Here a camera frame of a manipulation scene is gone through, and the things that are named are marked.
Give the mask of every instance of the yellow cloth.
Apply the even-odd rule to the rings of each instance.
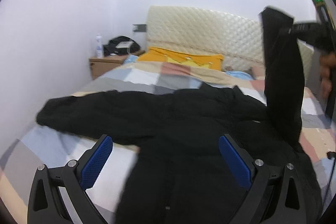
[[[170,62],[192,67],[221,70],[223,59],[221,54],[193,55],[183,52],[174,52],[164,48],[150,47],[147,53],[141,55],[137,61]]]

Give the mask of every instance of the human hand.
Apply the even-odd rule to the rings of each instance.
[[[332,89],[332,83],[330,81],[330,70],[336,67],[336,54],[330,53],[328,55],[320,56],[320,77],[322,97],[328,98]]]

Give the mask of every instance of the black jacket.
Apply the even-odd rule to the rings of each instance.
[[[218,149],[229,133],[255,159],[295,166],[303,187],[307,223],[321,210],[320,187],[298,139],[304,77],[297,43],[279,39],[278,26],[293,19],[262,13],[266,107],[238,87],[153,95],[115,90],[49,100],[37,122],[93,138],[108,134],[140,147],[119,203],[115,223],[226,223],[245,190]]]

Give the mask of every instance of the checkered duvet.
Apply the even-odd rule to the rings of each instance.
[[[177,89],[197,89],[202,82],[217,87],[238,85],[244,94],[266,104],[263,80],[241,80],[216,70],[161,62],[122,65],[105,73],[73,95],[84,96],[106,90],[166,94]],[[324,196],[332,167],[332,161],[326,158],[326,152],[335,150],[334,125],[325,119],[319,103],[309,89],[304,91],[301,113],[303,127],[300,142],[311,158]],[[0,159],[0,196],[19,224],[26,223],[30,187],[37,166],[41,163],[45,163],[49,168],[63,166],[71,159],[78,159],[94,143],[95,140],[35,126],[8,148]],[[113,223],[114,211],[124,181],[136,159],[136,147],[114,144],[112,154],[94,187],[87,190],[92,202],[109,223]],[[333,180],[327,203],[331,201],[335,192],[336,180]],[[66,191],[63,190],[62,194],[74,223],[81,223]]]

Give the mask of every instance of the wooden nightstand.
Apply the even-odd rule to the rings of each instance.
[[[144,50],[139,50],[132,54],[139,56],[143,53],[145,53]],[[89,61],[90,61],[92,78],[96,79],[97,77],[103,75],[109,70],[112,70],[120,66],[122,63],[124,63],[127,56],[128,55],[114,55],[114,56],[106,56],[104,58],[97,58],[97,57],[90,58]]]

